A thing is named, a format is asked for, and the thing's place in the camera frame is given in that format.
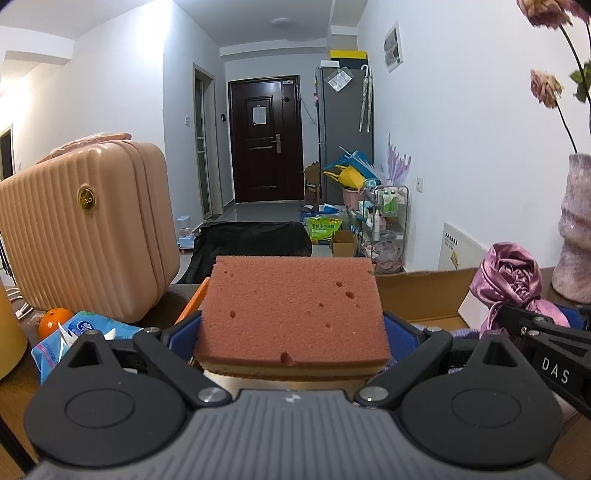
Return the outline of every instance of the front door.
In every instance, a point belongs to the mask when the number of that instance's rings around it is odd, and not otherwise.
[[[236,202],[304,197],[299,77],[230,82]]]

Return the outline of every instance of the pink suitcase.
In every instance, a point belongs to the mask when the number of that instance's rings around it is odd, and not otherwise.
[[[77,140],[0,182],[0,232],[36,309],[134,323],[178,273],[164,156],[130,139]]]

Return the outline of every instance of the black bag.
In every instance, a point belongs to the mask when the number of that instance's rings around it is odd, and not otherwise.
[[[202,283],[212,275],[218,255],[310,257],[312,242],[298,222],[208,223],[195,239],[195,253],[178,283]]]

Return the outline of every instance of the paper notice on door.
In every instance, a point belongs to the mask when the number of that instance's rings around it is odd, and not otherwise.
[[[256,106],[252,109],[252,122],[255,125],[267,124],[267,107]]]

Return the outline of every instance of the pink vase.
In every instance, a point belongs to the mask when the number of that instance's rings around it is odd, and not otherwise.
[[[591,303],[591,155],[570,158],[558,231],[564,238],[552,286],[563,297]]]

